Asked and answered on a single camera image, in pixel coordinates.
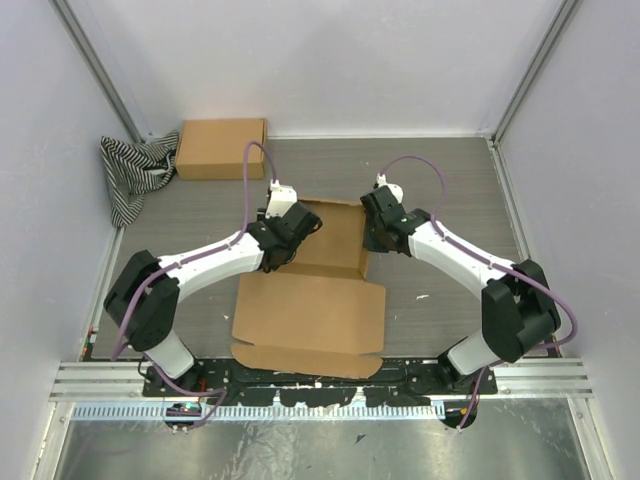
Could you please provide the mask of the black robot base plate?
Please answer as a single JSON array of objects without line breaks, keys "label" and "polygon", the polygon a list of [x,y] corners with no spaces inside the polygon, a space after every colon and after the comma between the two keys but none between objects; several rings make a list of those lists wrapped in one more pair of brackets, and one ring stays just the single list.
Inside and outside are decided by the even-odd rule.
[{"label": "black robot base plate", "polygon": [[481,394],[498,392],[492,371],[481,378],[467,377],[455,384],[439,378],[437,364],[431,359],[388,357],[381,368],[367,379],[347,379],[252,369],[230,358],[198,361],[184,380],[176,385],[184,390],[206,393],[226,391],[224,406],[272,406],[278,401],[285,407],[301,403],[309,408],[350,404],[358,392],[368,407],[423,406],[438,395],[462,395],[473,392],[479,383]]}]

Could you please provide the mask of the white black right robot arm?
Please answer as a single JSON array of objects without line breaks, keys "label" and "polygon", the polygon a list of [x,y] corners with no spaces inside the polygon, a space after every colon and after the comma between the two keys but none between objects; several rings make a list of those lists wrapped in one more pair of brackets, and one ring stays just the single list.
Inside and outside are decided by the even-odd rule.
[{"label": "white black right robot arm", "polygon": [[495,257],[446,229],[433,215],[407,211],[396,185],[377,184],[360,198],[367,250],[395,252],[425,262],[470,291],[480,302],[481,327],[437,357],[437,375],[451,394],[471,387],[477,372],[514,363],[560,327],[542,267]]}]

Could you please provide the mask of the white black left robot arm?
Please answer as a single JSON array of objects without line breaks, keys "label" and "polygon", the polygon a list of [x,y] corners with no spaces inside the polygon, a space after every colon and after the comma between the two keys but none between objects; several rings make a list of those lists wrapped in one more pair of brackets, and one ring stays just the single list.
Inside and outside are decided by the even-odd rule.
[{"label": "white black left robot arm", "polygon": [[143,354],[165,375],[165,384],[181,397],[201,383],[196,359],[174,329],[180,302],[222,280],[244,273],[270,273],[288,264],[301,243],[323,226],[303,202],[282,216],[260,214],[229,237],[182,254],[156,257],[134,254],[107,293],[103,306],[118,326],[117,359],[126,346]]}]

